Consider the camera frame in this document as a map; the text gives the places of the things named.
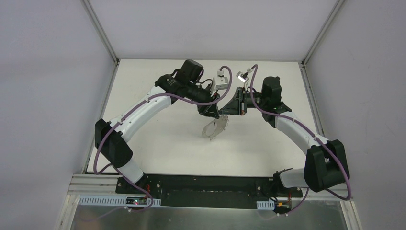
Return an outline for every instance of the black mounting plate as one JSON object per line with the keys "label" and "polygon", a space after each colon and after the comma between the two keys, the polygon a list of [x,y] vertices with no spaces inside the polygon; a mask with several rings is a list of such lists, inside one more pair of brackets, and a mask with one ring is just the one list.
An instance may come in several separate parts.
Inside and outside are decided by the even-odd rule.
{"label": "black mounting plate", "polygon": [[[161,199],[161,206],[214,207],[256,209],[257,201],[267,201],[269,196],[302,197],[301,190],[291,188],[273,193],[272,177],[188,176],[145,174],[137,183],[150,187],[150,194]],[[122,177],[118,178],[116,193],[143,194]]]}

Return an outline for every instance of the metal bracket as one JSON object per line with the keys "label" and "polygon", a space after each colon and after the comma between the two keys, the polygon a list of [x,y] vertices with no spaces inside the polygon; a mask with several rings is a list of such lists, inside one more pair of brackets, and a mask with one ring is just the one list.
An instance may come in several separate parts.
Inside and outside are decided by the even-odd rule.
{"label": "metal bracket", "polygon": [[354,201],[341,201],[340,203],[348,230],[362,230]]}
{"label": "metal bracket", "polygon": [[116,196],[118,175],[74,174],[68,188],[68,195]]}

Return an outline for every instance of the robotic arm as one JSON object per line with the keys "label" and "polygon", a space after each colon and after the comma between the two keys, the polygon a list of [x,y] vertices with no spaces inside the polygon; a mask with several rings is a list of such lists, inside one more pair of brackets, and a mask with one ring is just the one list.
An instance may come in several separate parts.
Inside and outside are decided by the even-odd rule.
{"label": "robotic arm", "polygon": [[[101,148],[101,153],[107,160],[125,175],[133,183],[137,182],[144,175],[132,158],[133,152],[127,142],[136,131],[159,111],[169,107],[179,98],[188,98],[193,102],[208,103],[218,99],[215,93],[219,89],[227,88],[228,79],[219,71],[214,77],[213,83],[203,89],[198,83],[203,66],[193,60],[186,60],[181,69],[175,70],[172,74],[161,76],[155,86],[134,106],[125,113],[113,118],[109,122],[100,119],[95,125],[95,146],[99,148],[103,138],[111,131],[111,124],[115,129],[109,134]],[[166,95],[170,93],[178,98]],[[218,118],[217,104],[198,105],[198,112],[204,116]]]}
{"label": "robotic arm", "polygon": [[[219,95],[216,93],[218,90],[229,89],[228,79],[223,76],[221,71],[213,78],[212,84],[209,84],[207,88],[203,89],[201,85],[196,85],[202,72],[203,67],[199,63],[186,60],[181,69],[175,70],[173,74],[161,76],[146,96],[137,102],[137,106],[109,122],[101,119],[96,123],[96,147],[99,148],[103,138],[110,132],[100,149],[101,153],[131,182],[139,181],[144,172],[132,159],[133,153],[127,142],[143,124],[178,99],[188,98],[197,103],[209,103],[219,100]],[[238,74],[238,78],[244,82],[244,85],[248,82],[248,73],[249,71],[245,74]],[[278,185],[277,190],[290,187],[309,187],[313,191],[319,192],[344,182],[344,176],[337,163],[331,159],[326,150],[303,127],[293,122],[298,119],[292,110],[281,101],[282,88],[279,77],[266,77],[261,92],[250,87],[238,87],[233,99],[222,109],[218,110],[217,104],[212,103],[198,105],[198,112],[201,115],[214,118],[219,118],[220,115],[245,115],[248,108],[254,108],[250,92],[247,89],[252,91],[255,104],[260,109],[281,115],[274,116],[262,113],[263,119],[272,127],[286,134],[306,155],[303,169],[288,169],[274,174],[273,180]],[[111,131],[111,124],[116,124],[113,126],[113,131]],[[343,144],[338,140],[329,141],[327,138],[319,136],[318,138],[339,159],[348,176]]]}
{"label": "robotic arm", "polygon": [[[239,72],[237,75],[244,82],[244,85],[248,81],[248,73],[250,73],[250,69],[245,74]],[[309,187],[315,192],[320,192],[345,182],[338,164],[328,152],[307,130],[294,122],[295,120],[299,121],[299,119],[281,101],[282,88],[279,77],[266,77],[261,92],[257,92],[250,87],[248,89],[253,91],[255,104],[259,108],[263,111],[281,115],[275,116],[262,113],[263,119],[272,127],[287,135],[306,155],[304,168],[283,170],[273,175],[274,181],[278,183],[278,190],[291,187]],[[245,87],[238,87],[233,99],[220,109],[219,113],[222,115],[245,115],[248,108],[254,108],[250,92],[246,91]],[[322,136],[317,136],[317,138],[338,158],[349,177],[343,144],[339,140],[330,141]]]}

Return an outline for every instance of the white wall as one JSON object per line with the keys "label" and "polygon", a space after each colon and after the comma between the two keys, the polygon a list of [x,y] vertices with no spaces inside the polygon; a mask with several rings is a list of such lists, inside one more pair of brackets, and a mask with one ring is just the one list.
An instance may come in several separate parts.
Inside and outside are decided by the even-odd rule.
{"label": "white wall", "polygon": [[308,64],[364,229],[405,229],[406,1],[349,0]]}
{"label": "white wall", "polygon": [[119,58],[303,60],[337,0],[91,0]]}
{"label": "white wall", "polygon": [[113,62],[79,0],[0,3],[0,229],[52,229]]}

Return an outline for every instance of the metal floor plate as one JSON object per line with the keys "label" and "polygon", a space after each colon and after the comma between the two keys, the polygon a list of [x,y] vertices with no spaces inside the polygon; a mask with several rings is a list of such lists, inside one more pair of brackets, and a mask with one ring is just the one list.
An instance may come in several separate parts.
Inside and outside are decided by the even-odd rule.
{"label": "metal floor plate", "polygon": [[79,206],[72,230],[269,230],[312,229],[346,230],[339,201],[306,201],[289,216],[279,217],[270,210],[158,207],[146,212],[128,213],[119,209],[94,222],[93,219],[114,207]]}

